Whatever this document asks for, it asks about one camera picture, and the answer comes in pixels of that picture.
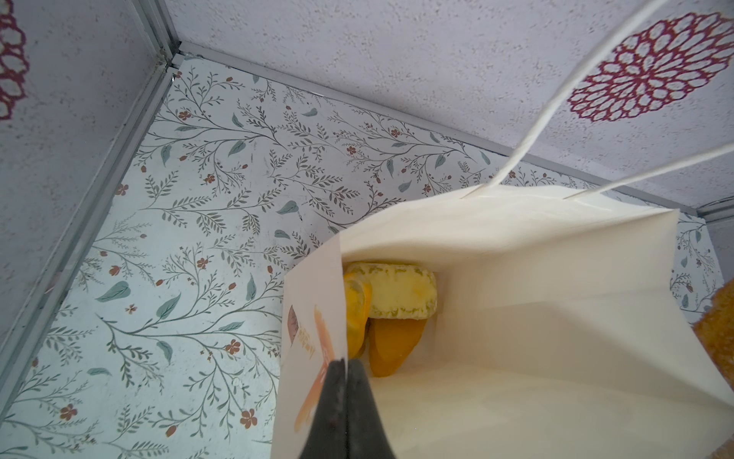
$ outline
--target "white paper bag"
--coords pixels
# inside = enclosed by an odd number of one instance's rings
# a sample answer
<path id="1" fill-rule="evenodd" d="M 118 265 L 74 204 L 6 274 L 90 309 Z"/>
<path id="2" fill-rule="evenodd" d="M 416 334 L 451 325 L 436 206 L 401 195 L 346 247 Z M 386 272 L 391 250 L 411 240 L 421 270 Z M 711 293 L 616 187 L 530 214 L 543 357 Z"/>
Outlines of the white paper bag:
<path id="1" fill-rule="evenodd" d="M 720 446 L 734 393 L 669 291 L 677 210 L 574 193 L 498 186 L 401 203 L 293 268 L 272 458 L 298 457 L 309 394 L 346 358 L 351 261 L 437 275 L 421 343 L 371 382 L 398 458 L 690 459 Z"/>

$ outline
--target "white rope handle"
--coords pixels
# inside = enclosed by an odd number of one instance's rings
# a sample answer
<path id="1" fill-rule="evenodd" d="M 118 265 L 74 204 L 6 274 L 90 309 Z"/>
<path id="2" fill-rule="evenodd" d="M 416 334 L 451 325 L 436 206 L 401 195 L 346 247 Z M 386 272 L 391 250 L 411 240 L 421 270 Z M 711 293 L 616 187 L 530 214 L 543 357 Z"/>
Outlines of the white rope handle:
<path id="1" fill-rule="evenodd" d="M 466 196 L 472 195 L 473 193 L 483 189 L 485 187 L 494 187 L 502 182 L 507 174 L 512 170 L 513 167 L 517 166 L 517 163 L 528 153 L 530 147 L 533 146 L 535 141 L 538 139 L 540 133 L 545 129 L 547 124 L 551 121 L 553 113 L 568 99 L 573 89 L 586 78 L 591 70 L 594 69 L 602 60 L 604 60 L 609 53 L 614 50 L 614 47 L 619 45 L 627 36 L 637 29 L 642 22 L 650 17 L 659 7 L 663 6 L 668 0 L 648 0 L 642 6 L 640 6 L 635 12 L 632 13 L 627 19 L 625 19 L 619 26 L 613 29 L 598 45 L 588 53 L 584 59 L 576 65 L 573 72 L 566 78 L 561 87 L 556 90 L 553 97 L 545 104 L 540 111 L 538 118 L 530 128 L 525 137 L 517 144 L 517 147 L 512 151 L 505 164 L 495 174 L 494 178 L 485 185 L 477 187 L 474 191 Z"/>
<path id="2" fill-rule="evenodd" d="M 647 172 L 640 172 L 639 174 L 635 174 L 633 176 L 624 177 L 620 180 L 613 181 L 598 188 L 585 189 L 584 191 L 576 193 L 575 195 L 571 195 L 566 199 L 578 199 L 582 196 L 595 195 L 597 193 L 605 192 L 613 188 L 631 184 L 635 181 L 661 176 L 665 173 L 673 172 L 674 170 L 683 169 L 684 167 L 696 165 L 700 162 L 708 161 L 709 159 L 718 158 L 719 156 L 723 156 L 726 153 L 731 153 L 732 151 L 734 151 L 734 142 L 725 143 L 710 150 L 696 153 L 693 156 L 689 156 L 687 158 L 679 159 L 666 165 L 656 167 L 655 169 L 648 170 Z"/>

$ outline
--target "green leaf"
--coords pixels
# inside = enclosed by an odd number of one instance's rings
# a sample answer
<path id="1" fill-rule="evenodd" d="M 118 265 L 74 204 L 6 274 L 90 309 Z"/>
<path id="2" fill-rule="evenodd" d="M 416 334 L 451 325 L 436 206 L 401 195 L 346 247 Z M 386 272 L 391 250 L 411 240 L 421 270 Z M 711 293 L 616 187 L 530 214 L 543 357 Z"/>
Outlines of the green leaf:
<path id="1" fill-rule="evenodd" d="M 247 296 L 244 299 L 252 301 L 255 297 L 255 293 L 257 293 L 257 289 L 255 288 L 255 279 L 253 279 L 252 274 L 250 274 L 250 281 L 247 282 Z"/>
<path id="2" fill-rule="evenodd" d="M 87 370 L 87 374 L 88 375 L 92 375 L 92 376 L 94 376 L 94 375 L 108 375 L 108 376 L 112 376 L 107 371 L 107 368 L 101 368 L 101 367 L 100 368 L 90 368 L 90 369 Z"/>
<path id="3" fill-rule="evenodd" d="M 232 114 L 232 123 L 234 123 L 234 125 L 237 126 L 238 128 L 244 127 L 242 123 L 240 123 L 239 120 L 237 119 L 237 115 L 235 115 L 234 113 Z"/>
<path id="4" fill-rule="evenodd" d="M 232 322 L 230 324 L 225 325 L 224 327 L 219 327 L 219 331 L 232 331 L 237 330 L 244 324 L 244 322 Z"/>
<path id="5" fill-rule="evenodd" d="M 166 343 L 165 341 L 158 341 L 156 346 L 160 347 L 163 351 L 163 355 L 168 360 L 168 363 L 171 363 L 171 356 L 173 355 L 173 348 L 170 344 Z"/>
<path id="6" fill-rule="evenodd" d="M 161 159 L 163 160 L 163 165 L 166 165 L 166 162 L 171 157 L 171 145 L 166 145 L 163 148 L 161 148 Z"/>
<path id="7" fill-rule="evenodd" d="M 298 212 L 298 204 L 296 204 L 296 201 L 290 200 L 288 201 L 285 206 L 283 206 L 279 211 L 277 211 L 278 214 L 290 214 L 292 212 Z"/>
<path id="8" fill-rule="evenodd" d="M 116 300 L 117 298 L 124 298 L 130 295 L 130 286 L 125 281 L 120 281 L 107 290 L 107 292 L 99 298 L 96 298 L 100 303 L 106 303 L 110 300 Z"/>
<path id="9" fill-rule="evenodd" d="M 232 145 L 232 149 L 227 156 L 232 156 L 235 153 L 239 153 L 240 151 L 244 150 L 245 146 L 246 145 L 244 143 L 244 140 L 238 140 L 234 145 Z"/>
<path id="10" fill-rule="evenodd" d="M 171 298 L 167 302 L 163 303 L 160 308 L 158 308 L 158 311 L 156 311 L 156 316 L 160 317 L 161 320 L 164 320 L 166 317 L 171 315 L 171 312 L 178 304 L 178 301 L 181 299 L 181 294 L 179 293 L 176 298 Z"/>

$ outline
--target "floral tabletop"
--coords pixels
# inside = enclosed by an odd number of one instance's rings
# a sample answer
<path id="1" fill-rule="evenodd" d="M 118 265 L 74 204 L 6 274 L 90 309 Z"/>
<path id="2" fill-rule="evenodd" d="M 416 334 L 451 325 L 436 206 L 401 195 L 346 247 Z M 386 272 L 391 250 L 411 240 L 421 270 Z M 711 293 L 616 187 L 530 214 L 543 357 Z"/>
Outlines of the floral tabletop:
<path id="1" fill-rule="evenodd" d="M 503 161 L 188 58 L 0 426 L 0 456 L 269 457 L 284 273 L 364 217 L 485 182 Z M 588 187 L 526 163 L 505 183 Z M 704 221 L 681 214 L 678 228 L 670 289 L 692 323 L 723 280 Z"/>

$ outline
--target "red circular flower pattern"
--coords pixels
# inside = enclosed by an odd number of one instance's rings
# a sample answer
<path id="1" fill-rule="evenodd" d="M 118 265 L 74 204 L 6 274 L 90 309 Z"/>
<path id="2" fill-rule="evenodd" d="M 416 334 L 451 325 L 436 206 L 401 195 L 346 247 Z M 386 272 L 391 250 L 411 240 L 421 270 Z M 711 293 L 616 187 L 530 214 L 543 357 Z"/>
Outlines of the red circular flower pattern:
<path id="1" fill-rule="evenodd" d="M 568 99 L 591 121 L 634 118 L 707 84 L 734 54 L 734 21 L 689 13 L 627 37 Z"/>
<path id="2" fill-rule="evenodd" d="M 12 1 L 0 0 L 0 120 L 9 120 L 23 90 L 28 61 L 23 55 L 26 35 L 18 28 L 12 15 Z"/>

